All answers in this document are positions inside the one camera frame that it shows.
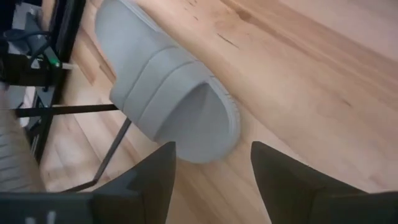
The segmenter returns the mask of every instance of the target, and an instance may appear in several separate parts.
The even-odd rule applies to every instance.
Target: hardwood floor
[[[95,40],[102,0],[87,0],[63,96],[109,102],[115,76]],[[398,2],[136,0],[202,60],[238,102],[241,141],[222,161],[178,161],[169,223],[270,223],[249,160],[262,141],[368,192],[398,190]],[[44,1],[49,19],[52,0]],[[90,180],[124,115],[59,116],[42,163],[51,191]],[[135,126],[105,183],[158,145]]]

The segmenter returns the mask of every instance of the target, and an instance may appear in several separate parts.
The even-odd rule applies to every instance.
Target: metal stand
[[[109,148],[109,151],[106,153],[106,156],[104,158],[104,160],[102,161],[101,165],[99,166],[97,173],[94,176],[94,179],[90,182],[78,185],[76,187],[72,187],[68,190],[65,190],[64,192],[77,192],[77,191],[81,191],[84,189],[87,189],[89,187],[92,187],[94,185],[96,185],[98,183],[98,181],[100,180],[102,174],[104,173],[106,167],[108,166],[110,160],[112,159],[112,156],[114,154],[114,152],[116,151],[116,149],[118,148],[118,146],[120,145],[120,142],[122,141],[124,135],[126,134],[127,130],[129,129],[131,124],[131,121],[126,118],[126,120],[124,121],[121,129],[119,130],[118,134],[116,135],[116,138],[114,139],[114,141],[112,142],[111,147]]]
[[[27,37],[31,55],[0,55],[0,80],[9,85],[35,86],[32,109],[16,109],[17,117],[32,117],[25,132],[31,152],[40,164],[54,115],[116,110],[113,105],[71,106],[53,108],[59,102],[67,71],[63,63],[69,62],[80,25],[86,0],[56,0],[49,25],[50,37],[29,35],[43,32],[36,17],[26,14]],[[32,68],[31,61],[37,66]]]

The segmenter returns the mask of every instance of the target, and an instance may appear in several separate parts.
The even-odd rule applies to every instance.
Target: black rod
[[[129,129],[130,124],[131,124],[131,121],[128,118],[126,118],[126,120],[124,121],[118,134],[116,135],[114,141],[112,142],[112,145],[109,148],[109,151],[106,153],[104,160],[102,161],[101,165],[99,166],[97,173],[94,176],[94,179],[87,183],[84,183],[84,184],[78,185],[76,187],[72,187],[68,190],[65,190],[64,192],[78,192],[78,191],[87,189],[89,187],[92,187],[98,183],[101,176],[104,174],[106,167],[108,166],[109,162],[111,161],[113,154],[116,152],[116,149],[120,145],[124,135],[126,134],[127,130]]]
[[[34,138],[31,153],[34,155],[37,164],[40,165],[44,154],[47,137],[50,133],[51,123],[54,116],[45,116],[41,119],[39,134]]]
[[[19,108],[14,109],[17,118],[30,118],[35,116],[49,116],[61,114],[92,113],[101,111],[114,111],[114,105],[85,105],[85,106],[56,106],[49,108]]]

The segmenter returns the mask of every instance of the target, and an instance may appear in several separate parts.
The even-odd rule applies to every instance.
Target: black metal bar
[[[66,2],[55,46],[62,62],[68,62],[70,59],[85,5],[86,0],[68,0]]]
[[[37,164],[40,164],[42,161],[45,143],[47,142],[47,137],[49,136],[51,123],[52,123],[53,116],[45,116],[42,118],[41,121],[41,132],[38,136],[36,136],[33,140],[33,145],[31,148],[31,153],[36,158]]]
[[[27,124],[27,126],[24,127],[26,137],[28,138],[31,147],[35,137],[42,131],[43,126],[41,125],[41,121],[41,117],[29,118],[29,123]]]
[[[60,34],[63,13],[65,12],[66,4],[67,4],[67,0],[56,0],[54,3],[51,20],[50,20],[50,24],[49,24],[49,30],[52,32],[52,36],[53,36],[53,38],[51,40],[53,49],[55,49],[55,46],[58,42],[58,36]]]
[[[111,147],[109,148],[109,151],[106,153],[104,160],[102,161],[101,165],[99,166],[97,173],[94,176],[94,179],[92,181],[89,181],[87,183],[78,185],[76,187],[72,187],[68,190],[65,190],[64,192],[77,192],[77,191],[81,191],[84,189],[87,189],[89,187],[92,187],[94,185],[96,185],[98,183],[98,181],[100,180],[101,176],[103,175],[106,167],[108,166],[110,160],[113,157],[113,154],[116,152],[116,149],[118,148],[118,146],[120,145],[124,135],[126,134],[127,130],[129,129],[131,124],[131,121],[126,118],[126,120],[124,121],[122,127],[120,128],[118,134],[116,135],[114,141],[112,142]]]
[[[36,107],[38,106],[38,102],[39,102],[39,97],[37,96],[37,94],[35,93],[34,97],[33,97],[33,101],[32,101],[32,106]],[[42,122],[42,118],[41,117],[33,117],[29,119],[29,123],[27,124],[27,126],[25,126],[25,132],[27,134],[27,137],[29,138],[29,144],[30,144],[30,151],[33,154],[34,151],[34,141],[36,138],[36,135],[38,133],[36,133],[35,135],[32,134],[32,131],[34,129],[36,129],[37,126],[42,126],[41,125]]]
[[[118,108],[114,105],[85,105],[85,106],[56,106],[46,108],[19,108],[14,109],[17,118],[29,118],[35,116],[54,116],[61,114],[92,113],[101,111],[114,111]]]

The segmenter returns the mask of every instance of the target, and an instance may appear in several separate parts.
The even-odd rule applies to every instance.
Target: wooden floor
[[[65,104],[108,102],[115,76],[87,0]],[[222,161],[178,161],[168,223],[270,223],[249,160],[262,141],[368,192],[398,190],[398,1],[137,0],[238,102],[242,136]],[[49,18],[52,0],[44,1]],[[51,191],[90,180],[120,112],[59,116],[42,174]],[[158,147],[131,127],[105,183]]]

